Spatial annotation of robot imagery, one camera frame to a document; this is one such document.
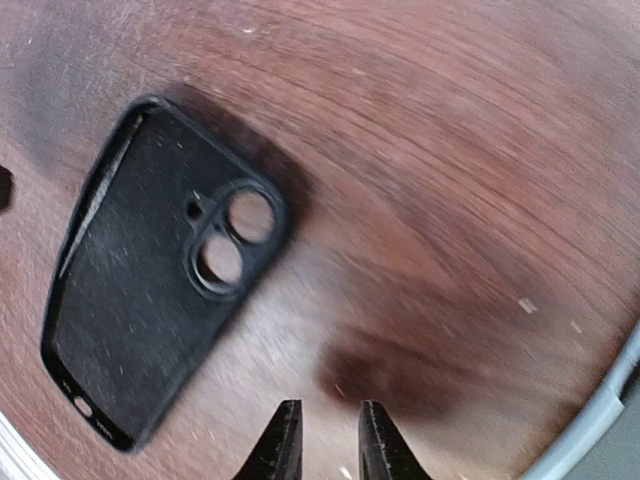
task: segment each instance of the phone case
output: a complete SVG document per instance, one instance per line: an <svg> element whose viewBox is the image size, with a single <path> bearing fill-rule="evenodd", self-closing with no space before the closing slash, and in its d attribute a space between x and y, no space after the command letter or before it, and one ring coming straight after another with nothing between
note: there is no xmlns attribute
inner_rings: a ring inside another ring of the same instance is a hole
<svg viewBox="0 0 640 480"><path fill-rule="evenodd" d="M247 191L272 210L262 243L229 221L231 199ZM71 218L41 343L51 377L116 449L149 439L290 226L280 190L168 100L129 107ZM203 278L199 252L212 235L238 249L236 283Z"/></svg>

